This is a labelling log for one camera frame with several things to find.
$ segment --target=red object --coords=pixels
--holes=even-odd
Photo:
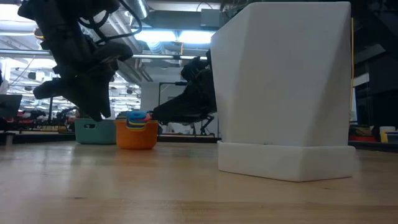
[[[367,141],[367,142],[377,142],[376,138],[373,136],[349,136],[350,141]]]

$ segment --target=wooden tabletop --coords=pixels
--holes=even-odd
[[[398,154],[358,151],[353,178],[220,172],[216,144],[152,151],[0,147],[0,223],[398,223]]]

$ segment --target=white plastic container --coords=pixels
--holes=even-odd
[[[352,174],[350,16],[348,2],[257,2],[212,37],[220,170],[292,181]],[[298,172],[281,175],[270,158]]]

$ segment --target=cable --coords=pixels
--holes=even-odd
[[[18,81],[18,79],[21,77],[21,76],[23,76],[24,75],[24,73],[26,72],[26,70],[30,67],[30,65],[32,64],[32,62],[35,60],[35,58],[36,58],[36,55],[35,56],[33,56],[33,58],[32,58],[32,60],[29,62],[29,64],[26,66],[26,68],[24,69],[24,71],[11,83],[11,84],[9,84],[8,86],[10,87],[10,86],[12,86],[12,84],[14,84],[15,82],[17,82]]]
[[[98,26],[98,27],[103,26],[105,24],[105,22],[108,20],[108,17],[109,17],[109,13],[106,12],[105,16],[102,18],[102,20],[99,23],[96,24],[96,26]],[[94,27],[91,24],[87,24],[87,23],[83,22],[82,19],[79,18],[78,21],[83,27],[86,27],[89,29],[94,29]]]
[[[95,23],[94,17],[92,17],[92,16],[89,17],[89,18],[88,18],[88,21],[90,22],[90,25],[93,26],[93,30],[94,30],[94,32],[98,35],[98,37],[99,37],[101,40],[106,39],[105,34],[102,33],[101,30],[100,30],[100,26],[99,26],[98,24]]]
[[[141,20],[138,18],[137,14],[123,1],[123,0],[119,0],[120,4],[127,9],[127,11],[130,12],[130,14],[135,18],[135,20],[138,23],[138,30],[128,33],[128,34],[121,34],[121,35],[115,35],[115,36],[111,36],[111,37],[101,37],[101,40],[95,42],[96,44],[100,44],[102,42],[107,42],[109,40],[113,40],[113,39],[118,39],[118,38],[123,38],[123,37],[130,37],[130,36],[134,36],[138,33],[140,33],[142,31],[142,22]]]
[[[198,5],[198,7],[197,7],[197,11],[198,11],[198,9],[199,9],[199,6],[200,6],[202,3],[205,3],[205,4],[208,5],[211,9],[213,9],[213,7],[212,7],[210,4],[208,4],[207,2],[200,2],[199,5]]]

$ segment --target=ceiling light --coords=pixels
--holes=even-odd
[[[137,100],[136,96],[110,96],[110,99],[119,99],[119,100]]]
[[[134,58],[145,58],[145,59],[173,59],[173,55],[134,55]]]
[[[209,44],[211,42],[211,36],[213,36],[214,33],[215,32],[209,31],[186,30],[181,33],[178,41],[187,44]]]
[[[57,66],[57,63],[54,60],[43,58],[37,58],[30,63],[30,68],[53,68],[55,66]]]
[[[183,55],[181,55],[180,59],[182,59],[182,60],[191,60],[191,59],[194,59],[195,57],[197,57],[197,56],[183,56]],[[207,60],[207,57],[200,57],[200,60]]]
[[[30,19],[18,16],[19,6],[0,4],[0,21],[32,22]]]
[[[53,100],[53,103],[67,103],[66,100]]]
[[[26,36],[26,35],[33,35],[32,32],[18,32],[18,31],[2,31],[0,32],[0,35],[6,35],[6,36]]]
[[[176,41],[174,31],[171,30],[143,30],[134,36],[137,40],[145,42]]]

